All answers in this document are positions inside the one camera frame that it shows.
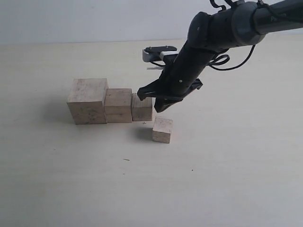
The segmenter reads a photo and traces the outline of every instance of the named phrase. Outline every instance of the small wooden block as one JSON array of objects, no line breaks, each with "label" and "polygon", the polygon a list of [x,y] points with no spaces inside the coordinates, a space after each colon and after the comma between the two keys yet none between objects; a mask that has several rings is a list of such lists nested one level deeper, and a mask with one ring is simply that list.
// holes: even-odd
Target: small wooden block
[{"label": "small wooden block", "polygon": [[107,79],[74,79],[67,105],[75,124],[106,124]]},{"label": "small wooden block", "polygon": [[131,123],[132,90],[130,88],[110,88],[107,90],[104,109],[108,123]]},{"label": "small wooden block", "polygon": [[172,120],[156,117],[152,129],[152,140],[161,143],[170,143],[171,132]]},{"label": "small wooden block", "polygon": [[136,93],[132,95],[133,122],[152,121],[152,98],[141,101]]}]

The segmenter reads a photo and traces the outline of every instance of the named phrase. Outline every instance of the table surface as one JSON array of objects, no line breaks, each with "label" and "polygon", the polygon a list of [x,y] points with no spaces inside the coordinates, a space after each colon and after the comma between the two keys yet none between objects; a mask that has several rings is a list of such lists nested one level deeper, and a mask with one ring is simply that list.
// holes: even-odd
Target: table surface
[{"label": "table surface", "polygon": [[[0,46],[2,227],[301,227],[303,36],[270,35],[238,70],[153,122],[74,125],[74,78],[139,87],[160,70],[142,49],[184,40]],[[234,66],[248,47],[230,50]]]}]

